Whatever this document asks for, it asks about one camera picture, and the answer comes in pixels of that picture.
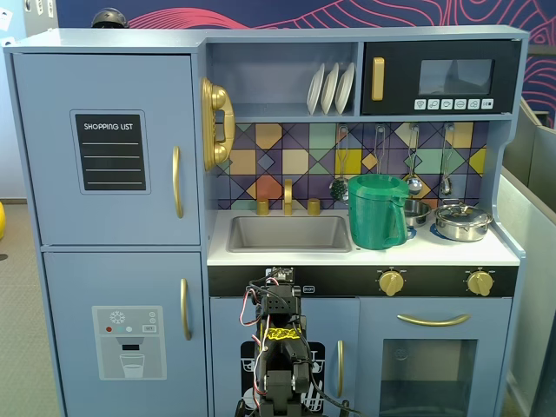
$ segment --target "cabinet door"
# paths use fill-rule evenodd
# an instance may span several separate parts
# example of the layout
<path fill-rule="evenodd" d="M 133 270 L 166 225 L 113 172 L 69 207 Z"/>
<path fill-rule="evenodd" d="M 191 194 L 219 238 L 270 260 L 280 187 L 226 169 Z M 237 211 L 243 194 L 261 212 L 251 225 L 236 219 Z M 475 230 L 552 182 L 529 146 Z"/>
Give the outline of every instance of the cabinet door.
<path fill-rule="evenodd" d="M 325 361 L 321 371 L 324 378 L 317 372 L 321 368 L 318 361 L 313 366 L 314 377 L 318 383 L 323 382 L 325 394 L 338 402 L 349 400 L 352 407 L 357 375 L 359 311 L 358 298 L 306 298 L 301 301 L 301 312 L 307 316 L 308 341 L 324 347 Z M 320 354 L 319 348 L 315 346 L 317 355 Z M 317 392 L 310 394 L 310 409 L 322 414 L 324 407 L 325 415 L 338 415 L 340 410 L 337 407 L 323 400 Z"/>
<path fill-rule="evenodd" d="M 44 260 L 69 417 L 207 415 L 199 254 Z"/>
<path fill-rule="evenodd" d="M 213 383 L 215 417 L 233 415 L 237 402 L 243 398 L 253 407 L 253 366 L 255 342 L 251 335 L 256 328 L 243 327 L 239 321 L 241 298 L 211 298 Z M 308 341 L 315 360 L 313 372 L 317 383 L 336 400 L 354 403 L 357 367 L 357 332 L 359 302 L 356 299 L 302 299 L 301 312 L 307 316 Z M 245 322 L 255 318 L 255 308 L 249 302 Z M 343 389 L 338 394 L 340 358 L 338 342 L 343 342 Z M 316 414 L 337 415 L 339 410 L 326 403 L 315 391 L 303 397 Z"/>
<path fill-rule="evenodd" d="M 189 56 L 14 64 L 43 244 L 199 244 Z"/>
<path fill-rule="evenodd" d="M 508 299 L 361 299 L 357 408 L 377 416 L 492 416 L 511 306 Z"/>

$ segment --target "gray carpet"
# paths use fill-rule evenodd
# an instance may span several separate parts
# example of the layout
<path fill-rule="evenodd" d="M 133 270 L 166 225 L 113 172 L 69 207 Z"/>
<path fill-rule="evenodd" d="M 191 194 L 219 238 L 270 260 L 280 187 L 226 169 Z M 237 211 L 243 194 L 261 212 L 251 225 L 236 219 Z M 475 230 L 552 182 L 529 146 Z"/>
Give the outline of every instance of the gray carpet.
<path fill-rule="evenodd" d="M 8 258 L 0 261 L 0 417 L 57 417 L 29 213 L 25 205 L 4 209 L 0 254 Z M 523 417 L 509 395 L 502 416 Z"/>

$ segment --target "small saucepan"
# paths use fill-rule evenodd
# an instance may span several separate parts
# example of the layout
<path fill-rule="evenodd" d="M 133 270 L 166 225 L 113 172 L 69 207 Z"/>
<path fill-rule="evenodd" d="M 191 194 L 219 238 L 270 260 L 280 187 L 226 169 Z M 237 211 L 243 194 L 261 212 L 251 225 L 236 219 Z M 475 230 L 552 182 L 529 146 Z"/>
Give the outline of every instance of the small saucepan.
<path fill-rule="evenodd" d="M 493 220 L 485 210 L 463 203 L 438 207 L 434 215 L 438 233 L 458 242 L 480 241 Z"/>
<path fill-rule="evenodd" d="M 405 206 L 406 225 L 409 228 L 420 228 L 427 222 L 427 216 L 430 212 L 431 208 L 425 202 L 407 199 Z"/>

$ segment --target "microwave window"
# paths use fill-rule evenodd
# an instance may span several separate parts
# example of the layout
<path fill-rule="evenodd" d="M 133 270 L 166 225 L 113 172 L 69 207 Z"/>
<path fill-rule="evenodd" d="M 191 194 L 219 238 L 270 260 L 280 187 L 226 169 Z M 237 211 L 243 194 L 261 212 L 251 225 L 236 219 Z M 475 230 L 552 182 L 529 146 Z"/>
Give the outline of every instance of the microwave window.
<path fill-rule="evenodd" d="M 492 82 L 492 59 L 426 60 L 420 65 L 420 96 L 486 95 Z"/>

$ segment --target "green pitcher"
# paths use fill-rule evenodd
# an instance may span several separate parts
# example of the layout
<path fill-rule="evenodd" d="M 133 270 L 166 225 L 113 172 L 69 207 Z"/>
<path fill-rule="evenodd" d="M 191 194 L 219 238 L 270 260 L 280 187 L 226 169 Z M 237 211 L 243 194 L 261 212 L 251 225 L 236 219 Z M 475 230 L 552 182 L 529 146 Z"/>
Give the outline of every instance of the green pitcher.
<path fill-rule="evenodd" d="M 356 245 L 380 250 L 406 242 L 409 188 L 404 181 L 390 175 L 358 175 L 347 188 L 349 227 Z"/>

